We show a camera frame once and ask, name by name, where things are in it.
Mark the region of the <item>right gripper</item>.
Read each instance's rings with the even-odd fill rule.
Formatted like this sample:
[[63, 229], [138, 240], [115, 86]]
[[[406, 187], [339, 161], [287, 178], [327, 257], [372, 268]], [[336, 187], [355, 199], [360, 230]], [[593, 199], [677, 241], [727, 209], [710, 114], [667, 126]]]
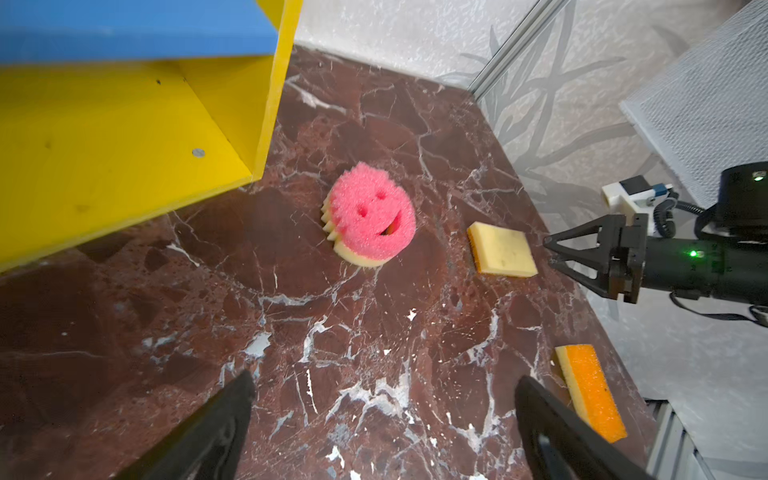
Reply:
[[[767, 301], [765, 245], [649, 237], [647, 219], [638, 215], [628, 225], [625, 216], [609, 214], [544, 239], [544, 247], [563, 258], [608, 258], [608, 274], [585, 273], [557, 257], [548, 265], [600, 297], [627, 303], [636, 303], [642, 288], [692, 300]], [[589, 235], [596, 236], [593, 247], [563, 245]]]

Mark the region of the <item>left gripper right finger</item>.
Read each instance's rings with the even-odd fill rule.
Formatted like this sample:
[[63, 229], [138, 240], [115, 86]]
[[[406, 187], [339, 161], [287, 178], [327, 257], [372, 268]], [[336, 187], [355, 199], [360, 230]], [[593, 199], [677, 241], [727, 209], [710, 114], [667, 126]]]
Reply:
[[521, 377], [514, 398], [525, 459], [534, 479], [650, 477], [532, 377]]

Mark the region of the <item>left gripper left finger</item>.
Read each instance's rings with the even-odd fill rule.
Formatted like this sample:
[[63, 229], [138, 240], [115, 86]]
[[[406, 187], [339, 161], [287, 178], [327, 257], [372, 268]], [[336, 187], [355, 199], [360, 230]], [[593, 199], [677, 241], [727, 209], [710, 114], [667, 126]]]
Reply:
[[254, 399], [253, 376], [244, 370], [116, 477], [235, 478]]

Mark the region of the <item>orange yellow sponge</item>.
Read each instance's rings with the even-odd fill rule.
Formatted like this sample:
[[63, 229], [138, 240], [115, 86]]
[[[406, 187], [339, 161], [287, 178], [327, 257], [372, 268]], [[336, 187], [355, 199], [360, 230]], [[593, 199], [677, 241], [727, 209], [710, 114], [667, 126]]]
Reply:
[[564, 379], [578, 416], [609, 443], [628, 434], [592, 345], [555, 348]]

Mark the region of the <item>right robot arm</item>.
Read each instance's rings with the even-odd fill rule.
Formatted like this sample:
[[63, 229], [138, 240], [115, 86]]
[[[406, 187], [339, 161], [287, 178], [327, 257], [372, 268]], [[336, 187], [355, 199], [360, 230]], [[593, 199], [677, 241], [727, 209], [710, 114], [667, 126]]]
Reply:
[[766, 163], [724, 170], [709, 208], [642, 176], [603, 193], [610, 214], [545, 239], [561, 273], [627, 303], [651, 289], [669, 293], [675, 304], [711, 297], [766, 306]]

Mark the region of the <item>blue lower shelf board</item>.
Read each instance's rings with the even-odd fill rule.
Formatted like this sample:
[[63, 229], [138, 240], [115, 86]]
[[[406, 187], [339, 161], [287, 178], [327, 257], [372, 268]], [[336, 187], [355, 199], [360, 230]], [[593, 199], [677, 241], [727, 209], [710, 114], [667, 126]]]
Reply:
[[276, 28], [254, 1], [4, 1], [4, 65], [264, 56]]

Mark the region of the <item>pink smiley sponge right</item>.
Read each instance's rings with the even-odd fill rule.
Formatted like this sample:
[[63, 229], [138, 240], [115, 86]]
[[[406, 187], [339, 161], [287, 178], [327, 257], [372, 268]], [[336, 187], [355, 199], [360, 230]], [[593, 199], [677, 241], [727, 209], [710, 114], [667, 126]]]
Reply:
[[396, 257], [413, 240], [415, 210], [388, 172], [358, 163], [333, 184], [321, 207], [326, 239], [354, 265], [374, 268]]

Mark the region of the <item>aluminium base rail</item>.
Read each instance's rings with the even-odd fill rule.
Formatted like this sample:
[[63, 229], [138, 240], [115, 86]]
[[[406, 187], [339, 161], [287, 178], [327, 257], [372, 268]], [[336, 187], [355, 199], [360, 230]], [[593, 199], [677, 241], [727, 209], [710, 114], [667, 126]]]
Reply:
[[667, 400], [646, 399], [655, 422], [646, 472], [655, 479], [766, 479], [767, 463], [705, 457]]

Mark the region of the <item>aluminium enclosure frame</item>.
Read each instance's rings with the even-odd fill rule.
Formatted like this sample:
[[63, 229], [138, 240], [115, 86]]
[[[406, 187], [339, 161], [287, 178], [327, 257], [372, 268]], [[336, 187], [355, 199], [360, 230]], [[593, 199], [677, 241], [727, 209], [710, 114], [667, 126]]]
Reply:
[[468, 87], [474, 100], [481, 99], [504, 74], [519, 54], [568, 4], [567, 0], [539, 0], [491, 56]]

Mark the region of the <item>yellow shelf unit frame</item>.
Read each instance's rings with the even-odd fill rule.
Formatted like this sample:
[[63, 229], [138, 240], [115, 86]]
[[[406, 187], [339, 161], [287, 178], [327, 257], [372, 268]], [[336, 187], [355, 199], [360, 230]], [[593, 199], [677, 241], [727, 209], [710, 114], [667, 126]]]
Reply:
[[259, 180], [298, 1], [254, 1], [273, 54], [4, 65], [1, 267]]

